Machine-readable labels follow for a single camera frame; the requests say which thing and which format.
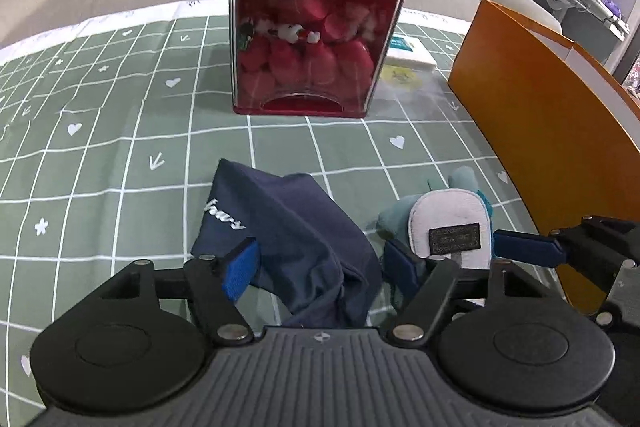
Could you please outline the navy blue fabric bag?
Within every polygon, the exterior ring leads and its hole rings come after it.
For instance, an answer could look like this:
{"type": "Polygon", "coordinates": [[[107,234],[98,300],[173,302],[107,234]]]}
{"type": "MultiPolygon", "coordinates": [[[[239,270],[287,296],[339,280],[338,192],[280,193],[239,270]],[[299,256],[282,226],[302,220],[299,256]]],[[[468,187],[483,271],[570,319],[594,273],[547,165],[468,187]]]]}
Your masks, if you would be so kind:
{"type": "Polygon", "coordinates": [[[378,256],[356,223],[306,173],[273,176],[219,161],[192,255],[222,257],[255,239],[250,285],[276,295],[285,325],[361,327],[382,285],[378,256]]]}

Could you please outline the clear plastic zip bag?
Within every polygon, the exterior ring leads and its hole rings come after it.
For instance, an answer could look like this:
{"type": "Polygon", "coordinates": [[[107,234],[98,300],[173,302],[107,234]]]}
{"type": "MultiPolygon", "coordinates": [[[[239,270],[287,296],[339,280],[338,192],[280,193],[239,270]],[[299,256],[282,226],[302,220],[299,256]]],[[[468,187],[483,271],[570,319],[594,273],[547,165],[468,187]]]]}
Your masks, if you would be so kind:
{"type": "Polygon", "coordinates": [[[376,101],[402,104],[447,102],[454,95],[447,78],[437,68],[412,69],[406,66],[385,65],[375,88],[376,101]]]}

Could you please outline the white teal tissue pack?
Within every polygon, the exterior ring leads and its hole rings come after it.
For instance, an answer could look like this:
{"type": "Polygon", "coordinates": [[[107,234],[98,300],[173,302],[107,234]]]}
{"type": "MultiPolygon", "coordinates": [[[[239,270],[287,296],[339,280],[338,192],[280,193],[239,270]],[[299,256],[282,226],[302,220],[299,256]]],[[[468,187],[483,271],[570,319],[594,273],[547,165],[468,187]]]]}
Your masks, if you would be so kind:
{"type": "Polygon", "coordinates": [[[421,40],[408,36],[393,36],[390,39],[384,64],[420,70],[433,70],[437,66],[421,40]]]}

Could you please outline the orange white cardboard box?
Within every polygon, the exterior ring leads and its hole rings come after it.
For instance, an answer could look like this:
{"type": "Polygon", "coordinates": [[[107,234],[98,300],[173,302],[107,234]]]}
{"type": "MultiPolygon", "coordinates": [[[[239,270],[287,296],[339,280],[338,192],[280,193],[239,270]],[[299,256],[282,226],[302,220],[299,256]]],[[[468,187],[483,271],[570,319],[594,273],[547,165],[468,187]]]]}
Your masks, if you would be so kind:
{"type": "Polygon", "coordinates": [[[480,2],[449,87],[539,232],[639,218],[639,103],[579,44],[480,2]]]}

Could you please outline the green grid tablecloth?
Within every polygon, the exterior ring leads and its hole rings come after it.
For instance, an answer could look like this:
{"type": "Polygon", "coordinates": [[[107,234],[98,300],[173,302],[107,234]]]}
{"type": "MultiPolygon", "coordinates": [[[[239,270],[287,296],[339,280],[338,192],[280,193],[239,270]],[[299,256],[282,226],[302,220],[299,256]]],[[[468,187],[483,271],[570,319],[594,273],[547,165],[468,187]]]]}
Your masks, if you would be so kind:
{"type": "MultiPolygon", "coordinates": [[[[409,11],[447,78],[469,25],[409,11]]],[[[456,96],[376,101],[362,119],[234,113],[227,5],[128,26],[120,14],[1,53],[1,421],[41,410],[29,350],[55,317],[131,260],[190,256],[221,159],[310,174],[366,234],[401,197],[474,170],[498,229],[535,231],[506,169],[456,96]]]]}

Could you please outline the red transparent cube box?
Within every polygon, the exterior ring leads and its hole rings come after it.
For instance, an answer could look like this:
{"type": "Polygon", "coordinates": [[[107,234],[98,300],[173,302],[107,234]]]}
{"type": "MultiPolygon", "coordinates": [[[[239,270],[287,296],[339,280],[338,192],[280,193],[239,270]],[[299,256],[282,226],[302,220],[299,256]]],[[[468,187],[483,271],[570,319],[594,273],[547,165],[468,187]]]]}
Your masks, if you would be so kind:
{"type": "Polygon", "coordinates": [[[229,0],[244,115],[362,118],[404,0],[229,0]]]}

